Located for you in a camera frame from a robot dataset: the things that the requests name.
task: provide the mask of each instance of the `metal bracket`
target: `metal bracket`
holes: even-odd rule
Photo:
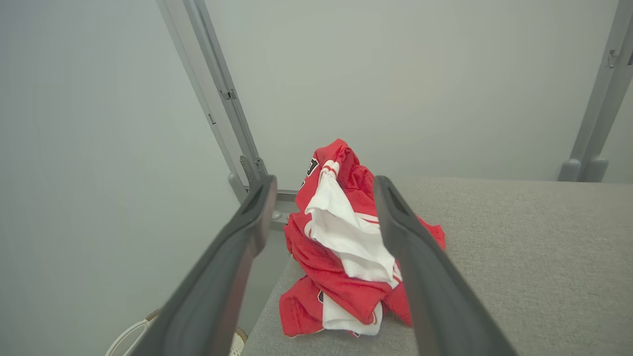
[[[606,57],[607,68],[614,69],[615,68],[615,60],[618,56],[615,55],[615,49],[609,51],[609,55]]]
[[[248,185],[252,186],[253,182],[257,180],[257,177],[263,177],[266,175],[266,167],[264,166],[264,161],[256,157],[255,158],[255,168],[256,172],[253,172],[251,165],[248,162],[248,158],[246,156],[240,156],[239,161],[242,164],[242,168],[244,169],[244,173],[246,173],[246,179],[248,180]]]
[[[273,212],[273,221],[281,222],[283,224],[288,224],[288,219],[290,218],[290,213],[282,213],[278,210]]]
[[[220,92],[220,96],[224,100],[235,100],[235,99],[237,99],[237,95],[235,93],[235,89],[231,89],[229,92],[223,92],[223,91],[219,91],[219,92]]]

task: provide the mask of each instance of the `printed number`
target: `printed number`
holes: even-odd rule
[[[312,158],[312,161],[310,161],[310,167],[308,168],[308,173],[306,173],[306,178],[308,178],[312,174],[312,172],[315,171],[315,168],[317,168],[317,167],[318,167],[317,159],[316,158]],[[303,188],[304,184],[306,184],[306,180],[305,179],[303,180],[303,183],[301,183],[301,187],[299,189]]]

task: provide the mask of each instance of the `red fabric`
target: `red fabric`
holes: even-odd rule
[[[315,194],[321,169],[332,169],[332,162],[339,163],[337,181],[356,213],[377,216],[373,200],[373,174],[360,165],[351,148],[341,139],[315,151],[306,179],[296,198],[299,213],[290,215],[284,227],[288,251],[305,271],[300,279],[279,300],[279,310],[288,336],[314,333],[322,329],[323,307],[315,305],[315,291],[322,290],[331,299],[345,308],[363,324],[373,322],[376,304],[384,305],[411,326],[411,314],[400,283],[392,289],[387,283],[368,282],[350,278],[343,269],[341,260],[320,243],[307,238],[304,231],[311,215],[305,215],[306,206]],[[430,226],[420,222],[436,239],[442,249],[445,247],[444,231],[440,226]]]

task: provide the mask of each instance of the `white fabric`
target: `white fabric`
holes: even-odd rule
[[[350,330],[361,335],[376,335],[382,322],[382,304],[373,310],[373,323],[365,325],[343,309],[325,293],[323,294],[323,328],[328,330]]]
[[[338,162],[332,160],[323,165],[318,187],[305,210],[306,215],[312,214],[306,236],[332,250],[349,277],[392,285],[396,260],[382,242],[380,227],[354,212],[336,181],[338,169]]]

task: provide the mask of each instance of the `white stripe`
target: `white stripe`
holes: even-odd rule
[[[312,238],[312,236],[310,236],[312,233],[312,220],[306,223],[305,227],[303,228],[303,233],[306,235],[307,238]]]
[[[373,216],[373,215],[369,215],[369,214],[363,214],[363,213],[355,213],[356,217],[359,217],[363,220],[367,220],[367,221],[372,221],[372,222],[378,222],[378,217]]]
[[[365,325],[324,293],[322,320],[324,329],[349,330],[360,335],[376,335],[382,323],[382,303],[378,302],[373,309],[373,323]]]
[[[402,273],[400,272],[400,268],[398,268],[398,264],[394,264],[394,277],[402,281]]]

